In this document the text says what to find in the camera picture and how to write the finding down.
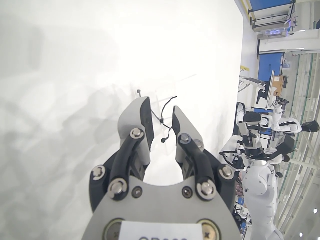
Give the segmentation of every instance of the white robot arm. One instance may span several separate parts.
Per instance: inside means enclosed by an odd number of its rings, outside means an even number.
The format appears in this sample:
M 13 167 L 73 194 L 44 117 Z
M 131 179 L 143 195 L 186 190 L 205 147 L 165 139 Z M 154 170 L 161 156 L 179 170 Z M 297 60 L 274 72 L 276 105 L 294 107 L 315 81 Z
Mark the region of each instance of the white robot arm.
M 271 120 L 271 129 L 277 132 L 284 133 L 300 133 L 300 132 L 318 132 L 319 124 L 317 121 L 308 121 L 300 124 L 300 122 L 292 117 L 283 118 L 282 112 L 284 109 L 284 105 L 286 105 L 288 101 L 284 100 L 282 102 L 278 102 L 274 105 L 273 115 Z
M 271 121 L 271 129 L 277 132 L 299 133 L 302 127 L 298 120 L 294 118 L 282 117 L 282 103 L 276 103 L 273 108 L 273 115 Z

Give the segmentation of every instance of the humanoid robot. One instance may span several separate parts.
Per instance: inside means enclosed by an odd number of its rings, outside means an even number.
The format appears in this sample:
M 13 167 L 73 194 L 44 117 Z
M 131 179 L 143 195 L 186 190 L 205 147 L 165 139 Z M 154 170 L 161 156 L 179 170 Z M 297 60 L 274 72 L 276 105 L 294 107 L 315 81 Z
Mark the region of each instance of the humanoid robot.
M 283 156 L 294 151 L 294 139 L 285 134 L 274 151 L 263 150 L 260 142 L 261 121 L 259 113 L 247 112 L 243 121 L 238 122 L 244 151 L 240 154 L 242 167 L 233 167 L 242 171 L 244 202 L 252 219 L 251 239 L 282 240 L 283 235 L 274 225 L 278 192 L 272 164 L 279 163 Z M 220 154 L 226 160 L 225 152 Z
M 175 159 L 183 181 L 170 186 L 143 182 L 154 139 L 151 116 L 149 97 L 135 99 L 121 114 L 120 149 L 90 173 L 93 215 L 82 240 L 131 240 L 133 231 L 125 233 L 128 221 L 149 223 L 149 228 L 154 223 L 161 228 L 164 224 L 198 224 L 200 234 L 192 239 L 239 239 L 232 217 L 236 181 L 233 169 L 204 148 L 200 133 L 177 106 L 172 113 L 172 129 L 176 135 Z M 139 232 L 144 240 L 168 238 Z

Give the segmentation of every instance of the white robot body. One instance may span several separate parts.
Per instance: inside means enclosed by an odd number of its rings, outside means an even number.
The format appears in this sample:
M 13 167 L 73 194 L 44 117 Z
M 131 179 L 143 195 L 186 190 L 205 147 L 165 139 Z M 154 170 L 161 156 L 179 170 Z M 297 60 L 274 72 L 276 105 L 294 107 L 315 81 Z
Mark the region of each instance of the white robot body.
M 242 173 L 243 195 L 252 221 L 251 240 L 283 240 L 274 225 L 277 180 L 266 161 L 249 161 Z

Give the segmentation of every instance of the hex bolt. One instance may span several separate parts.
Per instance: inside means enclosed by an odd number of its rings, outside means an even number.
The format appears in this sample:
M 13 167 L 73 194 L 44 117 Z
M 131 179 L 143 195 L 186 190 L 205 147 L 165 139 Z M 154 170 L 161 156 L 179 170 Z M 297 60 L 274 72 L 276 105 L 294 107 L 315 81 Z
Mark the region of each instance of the hex bolt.
M 203 183 L 197 183 L 196 185 L 197 193 L 204 200 L 212 200 L 217 193 L 216 185 L 210 179 Z
M 224 166 L 222 168 L 223 174 L 229 177 L 232 174 L 232 169 L 230 167 Z
M 118 177 L 109 183 L 107 194 L 113 199 L 115 195 L 126 192 L 127 188 L 127 182 L 123 178 Z
M 93 175 L 92 179 L 94 181 L 98 181 L 105 175 L 105 173 L 106 173 L 106 168 L 103 165 L 95 166 L 92 169 L 92 175 Z
M 226 180 L 231 180 L 235 175 L 233 169 L 229 165 L 225 165 L 219 169 L 219 173 Z
M 111 191 L 114 193 L 114 194 L 120 194 L 122 192 L 122 186 L 123 184 L 120 183 L 120 182 L 117 182 L 115 184 L 113 184 L 111 186 Z
M 182 134 L 181 134 L 181 140 L 182 140 L 182 141 L 185 141 L 185 142 L 188 142 L 189 136 L 188 136 L 186 133 L 182 133 Z
M 211 194 L 213 190 L 213 187 L 208 182 L 204 182 L 201 184 L 201 191 L 203 191 L 205 195 Z
M 130 132 L 130 136 L 133 139 L 139 139 L 143 136 L 143 131 L 141 131 L 139 128 L 133 128 Z

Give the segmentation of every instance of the metal frame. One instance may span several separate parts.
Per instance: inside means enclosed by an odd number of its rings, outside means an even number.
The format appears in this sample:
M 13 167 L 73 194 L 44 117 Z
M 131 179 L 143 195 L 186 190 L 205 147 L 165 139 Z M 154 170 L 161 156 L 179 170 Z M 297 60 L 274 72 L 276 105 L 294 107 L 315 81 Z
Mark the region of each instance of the metal frame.
M 320 53 L 299 56 L 295 95 L 289 116 L 298 119 L 301 123 L 320 118 L 320 84 L 317 83 L 320 78 L 319 58 Z M 319 146 L 318 132 L 301 132 L 296 136 L 297 151 L 292 153 L 290 162 L 280 165 L 285 175 L 279 179 L 278 184 L 280 204 L 276 212 L 276 222 L 284 234 L 299 230 L 292 226 L 305 195 L 313 183 L 315 173 L 320 169 Z

